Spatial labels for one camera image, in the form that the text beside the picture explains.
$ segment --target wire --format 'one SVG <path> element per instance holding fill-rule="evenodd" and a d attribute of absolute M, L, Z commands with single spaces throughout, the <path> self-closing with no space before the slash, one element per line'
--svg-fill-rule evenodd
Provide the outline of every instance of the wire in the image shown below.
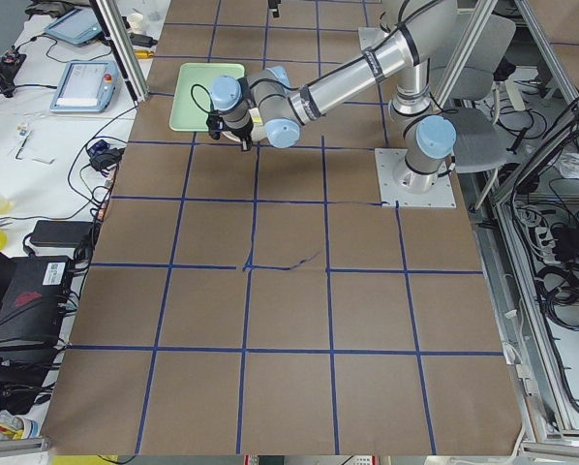
<path fill-rule="evenodd" d="M 561 113 L 556 117 L 556 119 L 554 120 L 554 122 L 552 123 L 552 125 L 546 130 L 545 132 L 545 136 L 546 137 L 548 134 L 550 134 L 559 124 L 559 121 L 561 121 L 561 119 L 570 111 L 572 110 L 577 104 L 579 103 L 579 96 L 576 97 L 575 99 L 573 99 L 566 107 L 563 111 L 561 111 Z"/>
<path fill-rule="evenodd" d="M 429 98 L 432 99 L 432 103 L 436 106 L 437 109 L 439 109 L 441 111 L 441 113 L 454 114 L 454 113 L 460 112 L 458 109 L 455 109 L 455 108 L 443 108 L 443 107 L 441 107 L 441 105 L 436 100 L 436 97 L 434 97 L 434 94 L 432 94 L 431 90 L 429 92 Z"/>
<path fill-rule="evenodd" d="M 12 87 L 8 87 L 7 89 L 0 90 L 0 95 L 7 94 L 8 92 L 12 92 L 15 89 L 19 89 L 21 87 L 41 87 L 44 89 L 56 89 L 56 85 L 47 85 L 47 84 L 17 84 L 13 85 Z"/>
<path fill-rule="evenodd" d="M 53 48 L 54 48 L 57 44 L 59 44 L 59 41 L 57 41 L 56 39 L 53 39 L 52 37 L 46 36 L 46 35 L 40 35 L 40 36 L 38 36 L 38 37 L 43 37 L 43 38 L 45 38 L 45 39 L 49 39 L 49 40 L 53 41 L 53 44 L 52 44 L 52 45 L 48 48 L 48 50 L 45 52 L 46 58 L 49 58 L 49 59 L 51 59 L 51 60 L 53 60 L 53 61 L 56 61 L 57 63 L 64 63 L 64 64 L 70 63 L 71 61 L 80 61 L 80 60 L 60 60 L 59 58 L 55 58 L 54 56 L 51 56 L 51 55 L 50 55 L 50 51 L 53 50 Z M 94 57 L 92 57 L 92 58 L 87 58 L 85 61 L 94 61 L 94 60 L 97 60 L 98 58 L 103 58 L 103 57 L 109 56 L 109 55 L 111 55 L 111 49 L 110 49 L 110 48 L 109 48 L 109 50 L 108 50 L 107 53 L 103 53 L 103 54 L 101 54 L 101 55 L 97 55 L 97 56 L 94 56 Z"/>
<path fill-rule="evenodd" d="M 25 303 L 24 305 L 21 305 L 20 307 L 18 307 L 16 309 L 16 311 L 14 311 L 10 315 L 8 315 L 3 320 L 0 320 L 0 327 L 3 326 L 5 323 L 10 322 L 14 318 L 22 315 L 23 313 L 26 313 L 29 310 L 32 310 L 32 309 L 40 306 L 41 304 L 45 303 L 46 301 L 53 300 L 55 298 L 66 298 L 67 299 L 67 297 L 65 295 L 44 295 L 44 296 L 41 296 L 38 298 L 34 298 L 33 300 L 30 300 L 29 302 Z"/>
<path fill-rule="evenodd" d="M 217 116 L 219 114 L 218 111 L 208 111 L 207 109 L 205 109 L 204 107 L 202 107 L 199 102 L 197 101 L 197 99 L 195 98 L 195 89 L 203 89 L 203 91 L 205 92 L 205 94 L 208 96 L 208 99 L 210 99 L 210 107 L 212 107 L 212 97 L 210 97 L 210 92 L 208 91 L 208 89 L 206 89 L 205 87 L 203 87 L 201 84 L 193 84 L 191 86 L 191 99 L 193 99 L 193 103 L 197 106 L 198 109 L 200 109 L 201 111 L 203 111 L 205 114 L 207 114 L 208 116 L 213 115 L 213 116 Z"/>
<path fill-rule="evenodd" d="M 573 410 L 575 410 L 579 415 L 579 401 L 574 397 L 573 392 L 571 391 L 571 386 L 569 385 L 569 380 L 567 379 L 566 375 L 566 368 L 563 363 L 563 357 L 561 356 L 561 352 L 557 347 L 554 334 L 552 333 L 552 328 L 548 324 L 547 317 L 545 315 L 543 316 L 543 321 L 548 333 L 548 339 L 550 341 L 552 352 L 554 353 L 554 358 L 556 359 L 557 366 L 559 367 L 559 374 L 561 375 L 561 383 L 563 384 L 565 396 L 567 397 L 567 400 L 569 401 L 569 404 Z"/>
<path fill-rule="evenodd" d="M 501 108 L 501 110 L 503 109 L 513 109 L 512 105 L 505 105 L 504 107 Z M 526 131 L 530 131 L 534 125 L 536 120 L 534 119 L 534 114 L 536 114 L 537 116 L 539 116 L 540 121 L 543 123 L 543 129 L 536 135 L 534 136 L 524 136 L 522 139 L 523 140 L 536 140 L 536 139 L 541 139 L 543 138 L 543 136 L 545 135 L 545 133 L 548 130 L 548 120 L 546 119 L 546 117 L 541 114 L 540 112 L 529 108 L 529 109 L 525 109 L 522 111 L 501 111 L 501 116 L 504 115 L 508 115 L 508 114 L 519 114 L 519 113 L 525 113 L 527 114 L 530 118 L 531 118 L 531 126 L 529 127 L 524 127 L 522 129 L 514 129 L 514 128 L 510 128 L 508 126 L 505 126 L 503 121 L 501 119 L 498 120 L 498 122 L 496 124 L 498 124 L 500 127 L 502 127 L 503 129 L 505 129 L 508 133 L 510 133 L 512 136 L 519 136 L 520 133 L 522 133 L 522 131 L 524 131 L 526 129 Z"/>
<path fill-rule="evenodd" d="M 133 455 L 131 458 L 129 458 L 127 460 L 122 460 L 121 462 L 119 460 L 111 460 L 110 458 L 106 458 L 102 455 L 98 455 L 98 458 L 100 458 L 101 460 L 104 460 L 105 462 L 108 462 L 108 463 L 114 463 L 115 465 L 126 465 L 127 463 L 131 463 L 133 460 L 135 460 L 137 458 L 137 456 Z"/>
<path fill-rule="evenodd" d="M 404 0 L 404 3 L 402 3 L 401 7 L 399 7 L 399 12 L 397 13 L 397 22 L 398 23 L 402 22 L 404 12 L 406 11 L 406 7 L 410 3 L 410 1 L 411 0 Z"/>
<path fill-rule="evenodd" d="M 466 465 L 479 465 L 481 463 L 493 463 L 495 465 L 510 465 L 513 463 L 513 460 L 515 459 L 515 457 L 518 454 L 518 449 L 520 448 L 520 446 L 522 445 L 522 441 L 524 440 L 524 434 L 525 434 L 525 429 L 524 429 L 524 425 L 522 425 L 522 427 L 520 428 L 520 432 L 518 434 L 518 437 L 515 440 L 515 444 L 513 445 L 513 450 L 511 451 L 511 455 L 503 461 L 490 460 L 489 462 L 471 462 L 469 460 L 461 460 L 461 459 L 458 459 L 455 457 L 451 457 L 450 462 L 451 463 L 463 463 Z"/>
<path fill-rule="evenodd" d="M 137 109 L 137 105 L 134 105 L 124 111 L 122 111 L 121 113 L 119 113 L 116 116 L 113 116 L 102 128 L 100 128 L 96 134 L 94 134 L 94 136 L 92 136 L 90 139 L 87 140 L 87 142 L 80 148 L 80 150 L 78 151 L 78 153 L 76 154 L 75 158 L 73 159 L 73 162 L 70 165 L 70 169 L 68 170 L 68 176 L 66 177 L 66 180 L 68 181 L 68 186 L 70 187 L 70 189 L 75 192 L 76 194 L 78 194 L 79 196 L 81 196 L 82 198 L 87 200 L 87 203 L 83 206 L 83 208 L 85 206 L 87 206 L 88 204 L 93 204 L 94 206 L 98 206 L 98 203 L 94 200 L 93 197 L 87 197 L 85 194 L 83 194 L 82 192 L 80 192 L 73 184 L 72 182 L 72 175 L 73 172 L 75 170 L 75 166 L 76 166 L 76 162 L 78 161 L 78 159 L 80 158 L 81 154 L 84 151 L 87 151 L 87 147 L 88 145 L 93 141 L 93 140 L 97 140 L 97 139 L 102 139 L 102 137 L 100 136 L 100 134 L 113 122 L 115 122 L 117 119 L 119 119 L 120 117 L 122 117 L 123 115 L 125 115 L 126 113 L 132 111 L 133 109 Z"/>
<path fill-rule="evenodd" d="M 55 336 L 54 334 L 32 334 L 25 336 L 25 339 L 30 341 L 39 339 L 39 342 L 43 342 L 42 339 L 55 339 L 56 342 L 61 342 L 62 344 L 66 345 L 66 341 L 64 339 L 59 336 Z M 5 344 L 6 342 L 15 342 L 19 340 L 20 337 L 9 337 L 8 339 L 0 339 L 0 344 Z"/>
<path fill-rule="evenodd" d="M 282 82 L 280 82 L 279 80 L 276 79 L 271 79 L 269 77 L 262 77 L 261 79 L 256 80 L 255 82 L 253 82 L 251 85 L 249 85 L 250 89 L 253 89 L 254 87 L 260 85 L 263 82 L 269 82 L 271 84 L 277 84 L 280 85 L 281 87 L 283 87 L 284 89 L 293 92 L 296 90 L 300 90 L 298 87 L 289 87 L 288 85 L 283 84 Z"/>

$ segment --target blue tape line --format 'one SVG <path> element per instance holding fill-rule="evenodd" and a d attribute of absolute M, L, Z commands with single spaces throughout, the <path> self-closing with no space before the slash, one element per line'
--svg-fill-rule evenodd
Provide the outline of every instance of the blue tape line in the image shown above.
<path fill-rule="evenodd" d="M 422 357 L 504 357 L 499 351 L 421 351 Z"/>
<path fill-rule="evenodd" d="M 395 205 L 395 218 L 397 220 L 397 229 L 399 234 L 399 245 L 401 247 L 402 264 L 404 271 L 408 271 L 408 261 L 406 259 L 406 247 L 404 245 L 404 232 L 402 229 L 401 215 L 399 214 L 399 203 Z M 420 346 L 418 342 L 418 331 L 416 330 L 416 317 L 414 315 L 414 306 L 412 303 L 412 292 L 410 286 L 410 276 L 407 272 L 404 273 L 406 281 L 406 293 L 408 295 L 408 307 L 410 309 L 410 318 L 412 326 L 412 337 L 414 338 L 414 347 L 416 349 L 416 363 L 418 365 L 418 378 L 421 385 L 421 393 L 423 396 L 423 408 L 425 409 L 425 420 L 427 422 L 427 432 L 429 434 L 429 442 L 432 449 L 432 455 L 438 453 L 436 448 L 436 439 L 434 438 L 434 427 L 432 425 L 432 416 L 429 410 L 429 400 L 427 398 L 427 387 L 425 386 L 425 373 L 423 372 L 423 362 L 421 360 Z"/>
<path fill-rule="evenodd" d="M 328 349 L 247 349 L 249 354 L 330 354 Z"/>
<path fill-rule="evenodd" d="M 191 173 L 191 164 L 193 163 L 193 150 L 195 149 L 194 145 L 191 145 L 191 153 L 189 156 L 189 161 L 186 166 L 186 173 L 184 175 L 184 184 L 182 186 L 182 197 L 186 196 L 186 189 L 189 182 L 189 176 Z M 156 335 L 154 337 L 154 350 L 152 352 L 152 358 L 150 360 L 150 368 L 147 377 L 147 384 L 145 386 L 145 397 L 143 398 L 143 407 L 141 409 L 141 417 L 139 420 L 139 428 L 137 434 L 137 445 L 135 446 L 135 455 L 139 454 L 141 450 L 141 442 L 143 440 L 143 432 L 145 430 L 145 422 L 147 420 L 147 408 L 149 406 L 149 398 L 150 398 L 150 390 L 152 388 L 152 380 L 154 379 L 154 369 L 156 366 L 156 354 L 157 348 L 159 346 L 160 338 L 161 338 L 161 330 L 163 327 L 163 318 L 165 316 L 165 309 L 167 306 L 167 299 L 168 299 L 168 290 L 171 281 L 171 272 L 173 268 L 173 261 L 175 259 L 175 251 L 177 249 L 177 242 L 180 235 L 180 226 L 182 223 L 182 214 L 184 211 L 184 201 L 180 201 L 180 208 L 177 214 L 177 221 L 175 222 L 175 232 L 173 234 L 173 243 L 171 245 L 171 254 L 169 255 L 169 264 L 168 264 L 168 271 L 167 271 L 167 278 L 165 280 L 165 288 L 163 290 L 163 299 L 161 301 L 161 311 L 159 313 L 158 322 L 156 324 Z"/>
<path fill-rule="evenodd" d="M 168 92 L 150 92 L 150 95 L 157 95 L 159 97 L 175 97 L 175 94 L 169 94 Z"/>
<path fill-rule="evenodd" d="M 333 273 L 381 273 L 381 274 L 456 274 L 483 275 L 483 271 L 464 269 L 387 269 L 387 268 L 330 268 Z"/>
<path fill-rule="evenodd" d="M 242 326 L 242 357 L 240 359 L 240 382 L 238 385 L 238 416 L 236 424 L 236 437 L 235 437 L 235 453 L 239 454 L 242 449 L 242 412 L 244 410 L 244 376 L 246 372 L 246 347 L 247 338 L 249 333 L 249 310 L 251 306 L 251 280 L 252 272 L 249 271 L 247 275 L 247 290 L 246 298 L 244 303 L 244 324 Z"/>
<path fill-rule="evenodd" d="M 372 350 L 372 349 L 293 349 L 293 348 L 263 348 L 263 347 L 181 347 L 181 346 L 116 346 L 71 344 L 68 350 L 77 351 L 111 351 L 111 352 L 210 352 L 229 354 L 334 354 L 336 356 L 416 356 L 422 357 L 504 357 L 499 351 L 404 351 L 404 350 Z"/>
<path fill-rule="evenodd" d="M 258 199 L 258 188 L 259 188 L 259 159 L 260 159 L 260 146 L 258 145 L 256 149 L 256 160 L 255 160 L 255 182 L 253 187 L 253 218 L 251 221 L 251 250 L 249 251 L 249 257 L 245 263 L 242 270 L 244 271 L 247 264 L 253 262 L 253 254 L 255 250 L 255 237 L 258 225 L 258 204 L 256 200 Z M 246 299 L 244 305 L 244 326 L 242 327 L 242 350 L 246 351 L 247 339 L 249 335 L 249 314 L 251 310 L 251 283 L 253 279 L 253 271 L 248 271 L 247 277 L 247 290 Z M 237 429 L 235 438 L 235 453 L 240 453 L 242 449 L 242 412 L 244 409 L 244 377 L 246 371 L 246 352 L 242 353 L 242 358 L 240 360 L 240 385 L 238 391 L 238 419 L 237 419 Z"/>
<path fill-rule="evenodd" d="M 151 352 L 154 350 L 152 346 L 110 346 L 110 345 L 90 345 L 90 344 L 70 344 L 68 350 L 73 349 L 77 351 L 124 351 L 124 352 Z"/>
<path fill-rule="evenodd" d="M 319 8 L 318 0 L 316 0 L 316 8 Z M 332 279 L 330 275 L 330 233 L 328 225 L 328 183 L 326 173 L 326 149 L 324 137 L 321 137 L 321 170 L 323 179 L 323 195 L 324 195 L 324 238 L 326 244 L 326 294 L 328 304 L 328 340 L 330 343 L 330 387 L 332 397 L 332 424 L 333 436 L 335 444 L 335 454 L 340 454 L 339 444 L 339 416 L 337 413 L 337 375 L 335 371 L 335 340 L 334 340 L 334 324 L 333 324 L 333 305 L 332 305 Z"/>
<path fill-rule="evenodd" d="M 550 43 L 551 46 L 573 46 L 573 47 L 579 47 L 579 44 L 571 44 L 569 42 L 551 42 Z"/>
<path fill-rule="evenodd" d="M 321 77 L 320 0 L 316 0 L 316 26 L 318 31 L 318 76 Z"/>
<path fill-rule="evenodd" d="M 94 267 L 126 267 L 126 268 L 182 268 L 182 269 L 238 269 L 237 266 L 234 265 L 222 265 L 222 264 L 181 264 L 181 263 L 173 263 L 173 264 L 148 264 L 148 263 L 91 263 L 91 266 Z"/>
<path fill-rule="evenodd" d="M 269 15 L 266 16 L 266 23 L 268 22 Z M 165 26 L 205 26 L 205 27 L 213 27 L 214 24 L 206 23 L 206 22 L 166 22 Z M 221 23 L 217 24 L 219 27 L 233 27 L 233 28 L 240 28 L 240 29 L 279 29 L 279 30 L 289 30 L 289 31 L 317 31 L 318 29 L 315 27 L 306 27 L 306 26 L 274 26 L 268 25 L 260 26 L 257 24 L 230 24 L 230 23 Z M 325 32 L 353 32 L 355 31 L 354 28 L 348 29 L 340 29 L 334 27 L 322 27 L 320 30 Z"/>
<path fill-rule="evenodd" d="M 214 47 L 214 39 L 216 38 L 216 30 L 219 24 L 219 15 L 221 14 L 221 4 L 223 0 L 219 0 L 216 8 L 216 15 L 214 16 L 214 24 L 212 25 L 212 38 L 210 39 L 210 49 L 208 50 L 208 63 L 211 61 L 212 48 Z"/>
<path fill-rule="evenodd" d="M 131 268 L 169 268 L 165 263 L 105 263 L 92 262 L 90 266 L 93 267 L 131 267 Z"/>
<path fill-rule="evenodd" d="M 112 199 L 120 199 L 125 201 L 164 201 L 164 202 L 176 202 L 176 201 L 187 201 L 187 202 L 222 202 L 222 203 L 279 203 L 279 204 L 292 204 L 292 205 L 324 205 L 325 203 L 331 205 L 344 205 L 344 204 L 359 204 L 367 206 L 382 206 L 381 203 L 368 202 L 368 201 L 295 201 L 295 200 L 274 200 L 274 199 L 209 199 L 204 197 L 153 197 L 153 196 L 128 196 L 128 195 L 115 195 L 111 196 Z"/>
<path fill-rule="evenodd" d="M 345 103 L 344 105 L 352 106 L 357 105 L 356 103 Z M 225 143 L 225 142 L 186 142 L 186 141 L 161 141 L 161 140 L 129 140 L 128 143 L 139 143 L 139 144 L 157 144 L 157 145 L 206 145 L 206 146 L 227 146 L 227 147 L 235 147 L 235 143 Z M 259 146 L 261 148 L 271 148 L 272 145 L 267 143 L 260 143 Z M 293 145 L 292 148 L 306 148 L 306 149 L 321 149 L 321 147 L 317 145 Z M 326 147 L 326 150 L 373 150 L 373 147 L 344 147 L 341 145 L 329 145 Z"/>
<path fill-rule="evenodd" d="M 363 4 L 363 14 L 365 15 L 365 26 L 369 27 L 369 13 L 367 12 L 367 4 L 365 0 L 362 0 Z"/>
<path fill-rule="evenodd" d="M 201 58 L 205 58 L 204 56 L 199 56 L 199 55 L 162 55 L 162 54 L 156 54 L 154 55 L 154 58 L 162 58 L 164 60 L 170 60 L 170 59 L 184 59 L 184 58 L 191 58 L 191 59 L 201 59 Z M 231 61 L 235 61 L 236 58 L 235 57 L 230 57 L 230 56 L 218 56 L 218 55 L 212 55 L 210 57 L 211 60 L 231 60 Z M 240 61 L 263 61 L 261 58 L 240 58 Z M 305 65 L 317 65 L 318 63 L 321 63 L 322 65 L 341 65 L 342 62 L 341 61 L 325 61 L 322 60 L 321 62 L 318 61 L 314 61 L 314 60 L 291 60 L 291 59 L 285 59 L 285 58 L 275 58 L 274 60 L 270 60 L 270 61 L 274 61 L 275 63 L 298 63 L 298 64 L 305 64 Z"/>

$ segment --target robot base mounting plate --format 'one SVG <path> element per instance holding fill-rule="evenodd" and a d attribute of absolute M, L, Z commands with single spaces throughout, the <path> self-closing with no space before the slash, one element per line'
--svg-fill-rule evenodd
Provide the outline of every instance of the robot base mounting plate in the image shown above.
<path fill-rule="evenodd" d="M 384 206 L 402 208 L 455 208 L 455 197 L 448 176 L 439 177 L 432 189 L 425 194 L 411 194 L 393 180 L 393 167 L 406 156 L 406 149 L 377 148 L 376 167 L 380 184 L 380 198 Z M 442 164 L 441 172 L 446 171 Z"/>

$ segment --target table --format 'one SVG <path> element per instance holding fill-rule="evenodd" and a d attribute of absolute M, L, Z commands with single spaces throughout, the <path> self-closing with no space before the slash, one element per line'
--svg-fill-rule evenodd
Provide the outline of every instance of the table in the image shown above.
<path fill-rule="evenodd" d="M 400 143 L 379 89 L 291 149 L 169 129 L 182 63 L 283 63 L 297 84 L 380 13 L 261 3 L 171 3 L 43 432 L 58 453 L 509 454 L 466 211 L 379 205 L 373 149 Z"/>

